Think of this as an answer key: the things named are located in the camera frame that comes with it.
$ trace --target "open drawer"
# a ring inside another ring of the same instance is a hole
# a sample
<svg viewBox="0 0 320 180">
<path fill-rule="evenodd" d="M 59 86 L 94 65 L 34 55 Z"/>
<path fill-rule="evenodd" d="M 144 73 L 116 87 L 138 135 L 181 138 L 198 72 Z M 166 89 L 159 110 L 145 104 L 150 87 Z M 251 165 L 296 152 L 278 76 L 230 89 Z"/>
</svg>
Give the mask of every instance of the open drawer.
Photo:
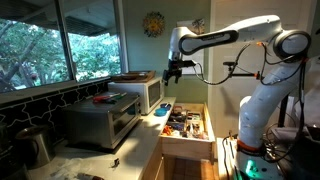
<svg viewBox="0 0 320 180">
<path fill-rule="evenodd" d="M 207 159 L 213 161 L 214 158 L 214 146 L 215 136 L 212 130 L 212 125 L 208 113 L 206 104 L 191 104 L 191 103 L 176 103 L 175 107 L 182 107 L 184 111 L 200 113 L 200 130 L 205 131 L 205 139 L 194 137 L 182 137 L 181 135 L 160 135 L 162 143 L 162 153 L 167 155 L 173 155 L 178 157 L 185 157 L 190 159 Z"/>
</svg>

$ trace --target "kitchen counter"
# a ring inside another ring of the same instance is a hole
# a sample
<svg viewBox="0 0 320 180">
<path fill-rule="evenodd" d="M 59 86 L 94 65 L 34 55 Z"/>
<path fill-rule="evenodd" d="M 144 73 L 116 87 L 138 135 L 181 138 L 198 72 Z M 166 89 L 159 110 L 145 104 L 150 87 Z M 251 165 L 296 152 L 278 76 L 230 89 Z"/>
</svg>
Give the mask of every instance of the kitchen counter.
<svg viewBox="0 0 320 180">
<path fill-rule="evenodd" d="M 159 104 L 173 105 L 175 100 L 175 97 L 165 97 Z M 62 141 L 55 147 L 55 158 L 45 166 L 29 170 L 29 174 L 32 180 L 64 179 L 66 175 L 77 173 L 95 175 L 105 180 L 141 179 L 169 115 L 168 111 L 165 116 L 157 117 L 153 110 L 148 116 L 141 116 L 114 153 L 70 148 L 66 147 L 67 141 Z M 117 158 L 120 164 L 113 167 Z"/>
</svg>

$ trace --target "window frame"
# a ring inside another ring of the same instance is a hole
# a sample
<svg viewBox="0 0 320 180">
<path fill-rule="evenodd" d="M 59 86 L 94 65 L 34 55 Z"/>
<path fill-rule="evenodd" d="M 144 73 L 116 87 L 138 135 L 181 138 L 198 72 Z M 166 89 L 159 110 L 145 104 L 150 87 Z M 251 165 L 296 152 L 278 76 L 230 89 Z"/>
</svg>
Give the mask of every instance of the window frame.
<svg viewBox="0 0 320 180">
<path fill-rule="evenodd" d="M 55 6 L 59 7 L 56 8 L 57 11 L 57 16 L 64 17 L 63 11 L 61 10 L 61 6 L 59 4 L 63 3 L 63 0 L 54 0 Z M 124 17 L 123 17 L 123 5 L 122 5 L 122 0 L 113 0 L 114 4 L 114 11 L 115 11 L 115 18 L 116 18 L 116 28 L 118 31 L 118 37 L 119 37 L 119 50 L 120 50 L 120 68 L 121 72 L 127 72 L 128 71 L 128 60 L 127 60 L 127 49 L 126 49 L 126 38 L 125 38 L 125 26 L 124 26 Z M 73 66 L 73 61 L 72 61 L 72 56 L 71 56 L 71 49 L 69 45 L 69 39 L 68 39 L 68 32 L 66 31 L 66 26 L 65 26 L 65 18 L 58 18 L 62 19 L 62 22 L 59 22 L 59 26 L 62 23 L 63 29 L 59 28 L 61 36 L 61 40 L 63 43 L 63 49 L 64 49 L 64 54 L 66 57 L 66 64 L 68 66 L 68 73 L 69 77 L 71 80 L 69 81 L 64 81 L 64 82 L 58 82 L 54 84 L 47 84 L 47 85 L 42 85 L 42 86 L 37 86 L 37 87 L 30 87 L 26 89 L 21 89 L 17 91 L 12 91 L 12 92 L 6 92 L 6 93 L 1 93 L 0 94 L 0 104 L 2 103 L 7 103 L 10 101 L 16 101 L 36 95 L 41 95 L 49 92 L 54 92 L 54 91 L 59 91 L 62 89 L 70 88 L 70 87 L 75 87 L 75 86 L 81 86 L 84 84 L 90 84 L 94 82 L 99 82 L 99 81 L 104 81 L 110 79 L 109 77 L 101 77 L 101 78 L 95 78 L 95 79 L 90 79 L 86 81 L 81 81 L 78 82 L 76 80 L 75 76 L 75 69 Z"/>
</svg>

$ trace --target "tile backsplash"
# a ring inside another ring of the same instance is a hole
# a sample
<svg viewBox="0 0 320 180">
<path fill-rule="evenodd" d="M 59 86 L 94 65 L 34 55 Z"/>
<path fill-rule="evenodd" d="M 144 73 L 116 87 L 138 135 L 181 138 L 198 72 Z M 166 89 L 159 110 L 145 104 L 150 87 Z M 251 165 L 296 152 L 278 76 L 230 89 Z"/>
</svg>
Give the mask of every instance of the tile backsplash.
<svg viewBox="0 0 320 180">
<path fill-rule="evenodd" d="M 61 109 L 107 90 L 108 80 L 103 80 L 3 103 L 0 122 L 7 124 L 10 139 L 24 128 L 47 125 L 51 140 L 57 142 L 65 136 Z"/>
</svg>

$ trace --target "microwave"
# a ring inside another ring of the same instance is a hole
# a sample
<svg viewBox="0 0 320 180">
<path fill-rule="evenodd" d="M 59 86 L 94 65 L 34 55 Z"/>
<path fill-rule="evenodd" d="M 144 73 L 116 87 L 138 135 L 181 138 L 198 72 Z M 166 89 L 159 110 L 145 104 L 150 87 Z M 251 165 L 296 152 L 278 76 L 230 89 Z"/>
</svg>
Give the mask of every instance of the microwave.
<svg viewBox="0 0 320 180">
<path fill-rule="evenodd" d="M 94 103 L 91 98 L 63 108 L 68 144 L 115 149 L 141 117 L 139 98 L 137 93 L 128 93 L 114 103 Z"/>
<path fill-rule="evenodd" d="M 112 92 L 137 92 L 140 95 L 141 115 L 148 115 L 164 97 L 164 83 L 162 77 L 154 77 L 147 82 L 110 82 L 109 91 Z"/>
</svg>

